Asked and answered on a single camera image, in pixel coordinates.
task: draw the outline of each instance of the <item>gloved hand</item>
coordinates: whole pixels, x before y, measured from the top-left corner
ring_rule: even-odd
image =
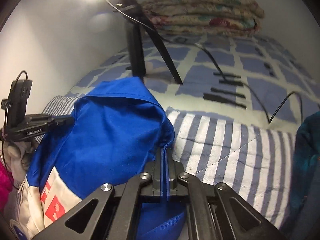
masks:
[[[4,142],[4,159],[14,180],[22,182],[25,179],[32,153],[37,147],[34,138],[32,142]]]

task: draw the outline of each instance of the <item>pink fabric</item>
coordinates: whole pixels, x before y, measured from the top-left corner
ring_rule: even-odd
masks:
[[[9,172],[10,179],[13,181],[13,177]],[[5,204],[8,201],[8,195],[12,191],[12,183],[10,181],[5,167],[0,162],[0,211],[3,210]]]

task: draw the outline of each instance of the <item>red printed graphic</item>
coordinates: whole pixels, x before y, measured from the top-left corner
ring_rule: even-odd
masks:
[[[59,202],[57,196],[53,197],[45,215],[52,221],[55,222],[59,217],[62,217],[65,214],[64,207]]]
[[[44,187],[44,191],[42,192],[42,195],[40,197],[41,202],[45,202],[45,200],[47,199],[47,195],[49,193],[49,190],[51,189],[51,186],[49,185],[48,182],[45,183],[45,187]]]

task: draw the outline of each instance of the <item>fuzzy blanket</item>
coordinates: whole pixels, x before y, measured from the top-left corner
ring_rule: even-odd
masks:
[[[166,34],[247,36],[259,32],[264,17],[255,0],[150,0],[142,6]]]

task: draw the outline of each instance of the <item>tripod leg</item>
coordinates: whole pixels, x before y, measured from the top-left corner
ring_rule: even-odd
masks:
[[[126,20],[128,52],[132,67],[132,76],[142,78],[146,74],[140,28],[137,23]]]
[[[156,30],[152,24],[152,22],[146,17],[140,17],[140,20],[150,26],[152,29]],[[166,63],[167,67],[169,68],[175,82],[177,84],[183,85],[183,82],[179,76],[179,73],[170,57],[169,52],[167,51],[167,48],[165,47],[163,41],[160,38],[160,35],[158,33],[155,33],[154,31],[150,30],[149,28],[144,27],[146,32],[149,34],[151,40],[153,41],[154,45],[156,46],[156,48],[158,49],[161,57],[163,58],[164,62]]]

